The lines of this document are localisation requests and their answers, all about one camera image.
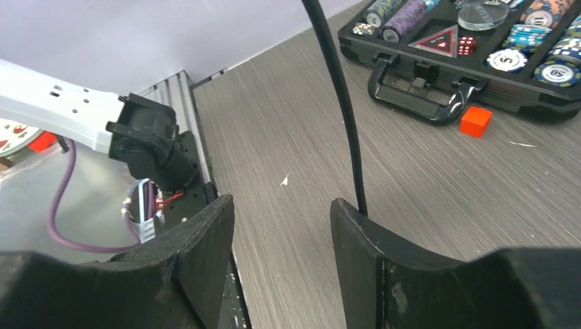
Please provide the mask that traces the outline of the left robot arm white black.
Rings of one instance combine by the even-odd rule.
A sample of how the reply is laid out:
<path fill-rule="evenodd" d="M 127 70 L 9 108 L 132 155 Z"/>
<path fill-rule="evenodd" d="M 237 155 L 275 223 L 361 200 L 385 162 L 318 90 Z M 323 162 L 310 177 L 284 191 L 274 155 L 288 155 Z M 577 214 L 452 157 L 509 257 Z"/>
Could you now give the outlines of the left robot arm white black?
<path fill-rule="evenodd" d="M 106 154 L 165 193 L 207 181 L 196 134 L 179 126 L 172 107 L 134 93 L 78 86 L 2 60 L 1 118 Z"/>

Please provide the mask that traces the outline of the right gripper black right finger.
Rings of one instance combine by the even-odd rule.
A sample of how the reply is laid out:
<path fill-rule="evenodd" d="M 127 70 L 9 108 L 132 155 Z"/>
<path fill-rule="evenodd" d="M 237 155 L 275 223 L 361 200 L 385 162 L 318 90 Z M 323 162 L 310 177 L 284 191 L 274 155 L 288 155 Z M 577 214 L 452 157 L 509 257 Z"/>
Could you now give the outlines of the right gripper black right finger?
<path fill-rule="evenodd" d="M 580 250 L 512 247 L 469 262 L 330 206 L 348 328 L 579 328 Z"/>

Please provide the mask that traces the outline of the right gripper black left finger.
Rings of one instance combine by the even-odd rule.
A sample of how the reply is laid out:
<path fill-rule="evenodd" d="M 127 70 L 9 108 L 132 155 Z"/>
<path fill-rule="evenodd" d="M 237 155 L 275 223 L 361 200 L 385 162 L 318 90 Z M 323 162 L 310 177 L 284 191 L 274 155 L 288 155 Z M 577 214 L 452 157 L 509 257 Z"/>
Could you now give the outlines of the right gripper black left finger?
<path fill-rule="evenodd" d="M 107 262 L 1 254 L 2 328 L 216 328 L 234 233 L 234 200 Z"/>

